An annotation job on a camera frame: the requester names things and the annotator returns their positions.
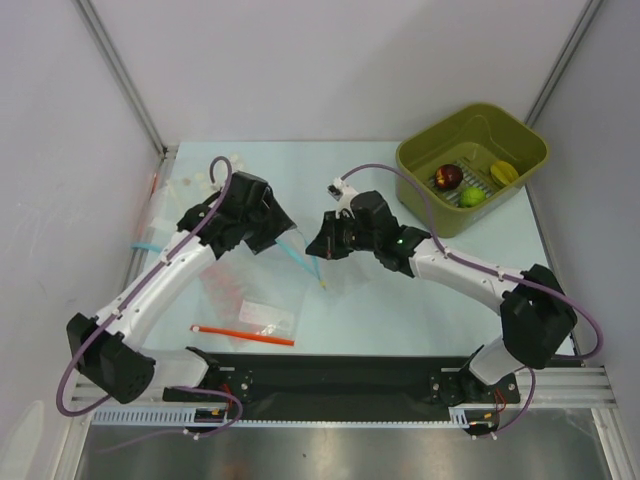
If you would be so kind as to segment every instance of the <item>white table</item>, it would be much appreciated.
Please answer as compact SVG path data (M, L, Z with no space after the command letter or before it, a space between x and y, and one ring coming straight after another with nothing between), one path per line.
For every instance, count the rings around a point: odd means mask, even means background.
M161 190L164 194L157 195L153 202L154 224L175 223L184 209L209 196L207 171L211 159L236 154L250 173L270 183L280 205L310 240L318 231L323 212L336 206L326 193L331 180L362 163L395 165L397 145L397 142L182 143L170 173L158 185L165 188ZM391 173L366 170L349 181L359 191L378 190L401 224L422 227L398 202ZM168 235L156 230L150 241L163 245ZM499 265L527 269L534 263L546 264L524 189L445 243ZM227 254L227 262L233 265L233 255L241 254L240 249ZM146 263L153 258L155 255L149 254ZM238 345L224 336L191 332L192 323L206 323L207 316L212 314L207 310L200 281L192 282L180 294L145 346L171 350L192 345L210 352L468 356L500 335L500 319L483 305L436 283L389 272L370 253L355 252L338 262L321 260L327 290L287 258L282 254L286 268L273 269L264 288L275 289L273 293L277 294L278 288L289 289L291 282L295 282L293 288L299 293L300 311L294 347L258 342ZM296 268L299 272L292 274ZM351 282L352 287L344 287L345 282ZM569 340L560 352L572 353Z

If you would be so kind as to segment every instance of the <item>metal frame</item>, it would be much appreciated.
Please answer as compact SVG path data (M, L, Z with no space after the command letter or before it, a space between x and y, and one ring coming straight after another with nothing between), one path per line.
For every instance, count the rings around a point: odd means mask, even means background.
M165 176L171 171L173 167L173 161L175 160L177 147L165 147L162 139L154 125L154 122L142 101L141 95L135 87L131 77L129 76L122 59L120 58L114 43L107 33L100 17L91 3L91 0L72 0L78 9L78 12L84 21L89 33L91 34L98 50L102 54L107 66L114 75L116 82L118 83L121 91L131 105L134 115L139 120L141 126L144 129L146 136L153 145L153 147L162 155L162 163L156 176L156 182L162 182ZM588 28L594 21L596 14L600 11L601 6L605 3L605 0L589 0L583 9L580 18L576 22L567 42L562 48L558 59L550 72L545 84L538 95L535 103L529 111L525 122L528 125L533 125L540 116L540 113L546 106L550 96L552 95L557 83L562 77L564 71L569 65L571 59L576 53L581 41L583 40ZM531 197L534 215L535 215L535 200ZM544 229L539 225L541 237L544 239ZM553 254L550 251L548 245L545 244L545 250L549 259L550 265L553 265ZM136 275L144 262L144 252L134 252L132 254L132 260L129 271L127 272L127 278L125 279L125 285L127 285ZM521 390L521 394L526 398L531 386L530 377L528 372L519 372L517 374L518 387ZM81 378L76 386L74 392L73 403L76 406L90 401L91 399L97 399L104 393L100 391L94 385L88 384L87 381L83 381ZM162 401L161 392L149 392L149 395L138 399L130 406L122 406L119 404L107 402L105 406L101 407L99 411L95 413L97 415L96 420L104 423L105 419L111 419L110 421L120 422L118 424L131 424L131 415L127 415L128 412L133 412L137 409L138 412L148 411L150 413L148 418L154 419L158 425L160 421L161 425L168 425L168 423L162 423L162 419L174 418L171 416L162 417L162 412L170 412L172 409L179 409L185 413L188 418L191 418L190 412L193 412L197 406L202 407L202 404L167 404ZM510 405L508 408L517 409L519 405ZM393 424L355 424L351 422L340 423L326 423L326 422L260 422L260 421L241 421L238 426L245 427L264 427L264 426L284 426L284 427L363 427L374 426L376 428L389 427L395 428L401 426L406 428L407 426L416 428L459 428L466 422L464 418L464 409L472 410L474 408L482 408L477 405L461 405L451 411L451 422L412 422L412 423L393 423ZM591 408L593 417L596 422L600 440L605 452L609 468L614 479L631 479L640 477L638 465L633 458L631 450L629 449L628 439L624 434L622 422L620 420L620 414L617 409L615 398L611 390L608 378L604 368L549 368L542 372L537 373L537 387L533 398L531 408ZM180 417L178 423L185 424L184 418ZM136 421L143 422L140 416L135 417ZM70 428L62 449L60 461L56 472L52 475L53 480L62 480L73 478L80 462L82 447L84 445L88 428L91 424L92 415L73 419L70 423ZM172 425L176 425L176 420L172 420Z

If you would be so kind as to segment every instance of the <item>red apple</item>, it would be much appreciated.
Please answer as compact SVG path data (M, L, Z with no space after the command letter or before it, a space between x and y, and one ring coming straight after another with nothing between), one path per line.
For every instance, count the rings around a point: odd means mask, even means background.
M462 169L446 163L436 170L435 184L440 190L455 190L462 183Z

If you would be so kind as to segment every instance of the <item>orange marker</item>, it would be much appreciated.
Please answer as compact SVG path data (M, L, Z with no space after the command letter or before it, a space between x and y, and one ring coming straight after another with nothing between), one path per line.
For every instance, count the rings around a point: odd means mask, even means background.
M254 340L256 342L263 342L263 343L272 343L274 345L285 345L287 347L293 347L294 345L293 340L287 340L286 338L266 337L264 335L258 335L255 333L245 333L245 332L237 332L235 330L227 330L226 328L203 327L202 325L191 325L190 330L192 332L218 333L220 335L227 335L229 337L243 338L245 340Z

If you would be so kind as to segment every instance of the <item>tabletop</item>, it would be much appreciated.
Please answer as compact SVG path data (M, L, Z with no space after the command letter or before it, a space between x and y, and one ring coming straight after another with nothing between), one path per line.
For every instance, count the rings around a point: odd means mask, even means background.
M398 143L182 143L150 202L146 240L164 246L184 211L211 194L208 167L218 155L235 156L249 173L266 179L284 211L311 240L323 212L336 206L326 192L327 185L363 163L394 166ZM393 177L386 171L364 170L349 183L361 192L378 190L400 224L424 227L396 198ZM285 242L302 241L301 236L296 240L295 235L287 235ZM546 265L524 189L466 231L446 239L445 244L499 265L522 269L534 263ZM155 258L156 254L149 252L145 266ZM195 346L210 352L242 353L469 356L501 334L499 317L480 303L437 283L390 272L371 253L354 252L347 259L319 260L318 264L326 287L282 248L271 247L252 256L246 247L237 247L214 264L212 268L217 270L212 270L213 274L206 271L183 290L156 324L145 347L174 350ZM228 326L228 309L222 304L233 303L234 295L244 295L253 301L251 305L259 298L259 304L266 306L261 312L267 316L280 315L282 320L286 314L295 346L236 341L190 330L192 324ZM570 340L559 352L573 353Z

